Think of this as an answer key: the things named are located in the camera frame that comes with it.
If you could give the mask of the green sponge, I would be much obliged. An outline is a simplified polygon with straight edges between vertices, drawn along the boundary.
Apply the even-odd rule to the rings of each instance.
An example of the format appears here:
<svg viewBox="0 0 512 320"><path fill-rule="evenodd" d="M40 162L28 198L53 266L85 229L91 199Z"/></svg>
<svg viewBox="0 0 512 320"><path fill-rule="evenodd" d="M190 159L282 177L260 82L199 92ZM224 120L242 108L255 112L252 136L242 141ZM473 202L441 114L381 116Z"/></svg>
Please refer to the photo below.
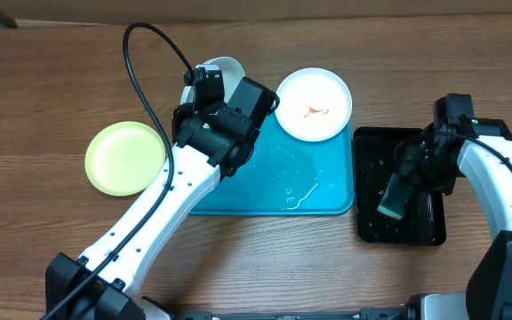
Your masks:
<svg viewBox="0 0 512 320"><path fill-rule="evenodd" d="M413 186L407 183L398 173L393 173L377 211L390 219L400 220L405 215L406 203L413 195Z"/></svg>

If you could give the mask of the yellow-green plate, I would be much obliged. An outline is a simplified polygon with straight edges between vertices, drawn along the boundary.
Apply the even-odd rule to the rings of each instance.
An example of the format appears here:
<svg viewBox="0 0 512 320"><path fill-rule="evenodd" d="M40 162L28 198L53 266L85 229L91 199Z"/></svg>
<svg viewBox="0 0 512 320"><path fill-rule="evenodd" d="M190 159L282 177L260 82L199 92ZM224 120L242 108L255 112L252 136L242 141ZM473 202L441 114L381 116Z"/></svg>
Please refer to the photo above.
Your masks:
<svg viewBox="0 0 512 320"><path fill-rule="evenodd" d="M92 139L84 168L88 180L100 192L130 196L153 181L165 158L165 145L154 129L125 121L104 128Z"/></svg>

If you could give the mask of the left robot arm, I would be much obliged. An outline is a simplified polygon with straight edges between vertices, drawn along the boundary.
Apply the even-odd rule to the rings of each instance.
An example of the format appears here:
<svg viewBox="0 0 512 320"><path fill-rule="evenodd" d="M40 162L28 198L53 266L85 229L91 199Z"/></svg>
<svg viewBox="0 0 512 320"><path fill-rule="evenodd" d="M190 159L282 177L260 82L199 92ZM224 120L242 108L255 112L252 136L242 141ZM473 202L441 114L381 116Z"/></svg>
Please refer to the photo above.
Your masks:
<svg viewBox="0 0 512 320"><path fill-rule="evenodd" d="M137 293L193 207L251 157L277 95L243 77L229 100L222 73L201 65L185 74L194 98L176 107L174 144L157 176L122 218L77 260L59 254L45 273L47 319L168 319Z"/></svg>

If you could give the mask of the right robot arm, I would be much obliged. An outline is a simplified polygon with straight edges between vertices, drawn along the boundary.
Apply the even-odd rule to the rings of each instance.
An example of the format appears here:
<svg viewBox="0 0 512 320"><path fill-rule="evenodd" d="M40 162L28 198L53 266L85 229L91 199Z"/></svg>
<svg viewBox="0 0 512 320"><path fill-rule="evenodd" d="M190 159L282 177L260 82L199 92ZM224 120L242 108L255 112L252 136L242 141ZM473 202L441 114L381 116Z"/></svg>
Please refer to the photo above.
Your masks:
<svg viewBox="0 0 512 320"><path fill-rule="evenodd" d="M409 319L512 319L512 133L500 119L478 118L468 94L449 93L434 104L433 122L396 146L399 165L379 212L394 220L408 201L449 195L457 177L476 193L492 244L462 292L423 294Z"/></svg>

